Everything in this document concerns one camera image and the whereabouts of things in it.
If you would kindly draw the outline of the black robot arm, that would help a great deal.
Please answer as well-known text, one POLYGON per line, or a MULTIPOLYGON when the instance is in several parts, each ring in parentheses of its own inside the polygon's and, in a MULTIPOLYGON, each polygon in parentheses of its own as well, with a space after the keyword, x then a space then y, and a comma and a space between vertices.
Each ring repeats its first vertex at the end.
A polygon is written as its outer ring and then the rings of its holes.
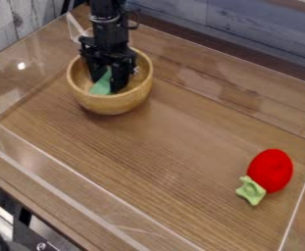
POLYGON ((138 54, 129 46, 126 0, 90 0, 93 36, 82 35, 80 55, 91 77, 90 94, 117 94, 137 71, 138 54))

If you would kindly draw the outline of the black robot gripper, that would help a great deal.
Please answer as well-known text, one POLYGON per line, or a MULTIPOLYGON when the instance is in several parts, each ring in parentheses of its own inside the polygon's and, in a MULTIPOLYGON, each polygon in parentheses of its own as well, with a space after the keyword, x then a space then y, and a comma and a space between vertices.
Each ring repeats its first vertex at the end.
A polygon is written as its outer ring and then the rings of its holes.
POLYGON ((98 82, 111 65, 110 90, 118 93, 135 72, 137 53, 129 47, 129 20, 91 18, 93 36, 80 36, 80 55, 89 65, 91 81, 98 82))

